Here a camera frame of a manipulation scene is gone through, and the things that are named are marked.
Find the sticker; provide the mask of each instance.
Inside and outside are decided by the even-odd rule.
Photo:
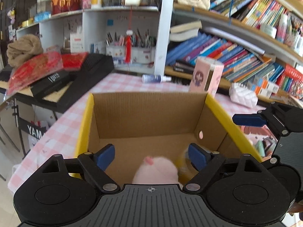
[[[114,25],[114,20],[113,19],[108,19],[107,20],[107,26],[113,26]]]

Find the cardboard box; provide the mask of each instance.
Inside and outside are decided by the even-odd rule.
[[[175,162],[192,142],[228,158],[261,157],[230,116],[207,93],[94,93],[87,100],[75,152],[116,149],[106,173],[131,183],[145,156]]]
[[[270,98],[270,96],[272,95],[272,92],[267,90],[267,89],[263,89],[260,86],[253,84],[252,82],[248,82],[246,84],[246,87],[252,91],[254,91],[256,93],[256,95],[258,96],[264,96],[267,98]]]
[[[277,93],[278,90],[279,90],[279,86],[276,85],[275,83],[273,82],[269,82],[267,81],[266,79],[263,79],[261,77],[255,77],[254,78],[254,81],[253,83],[255,85],[258,85],[259,87],[263,88],[263,89],[267,89],[269,92],[272,92],[272,93]]]

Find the white bottle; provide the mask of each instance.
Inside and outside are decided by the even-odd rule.
[[[162,76],[162,75],[153,75],[153,74],[143,74],[142,82],[143,83],[160,83],[160,82],[169,82],[172,80],[172,77]]]
[[[277,36],[276,39],[279,42],[284,42],[285,36],[286,36],[286,29],[287,29],[287,14],[283,13],[281,14],[281,18],[279,21],[279,26],[277,30]]]

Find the blue rope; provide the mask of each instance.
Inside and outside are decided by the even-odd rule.
[[[230,7],[229,7],[229,26],[231,25],[231,10],[232,10],[232,5],[234,5],[234,0],[231,0]]]

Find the blue gripper pad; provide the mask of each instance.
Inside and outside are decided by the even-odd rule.
[[[206,167],[211,160],[210,154],[195,143],[188,146],[188,157],[198,171]]]
[[[110,163],[113,162],[115,158],[115,147],[112,144],[106,145],[98,153],[95,154],[95,161],[97,166],[105,171]]]

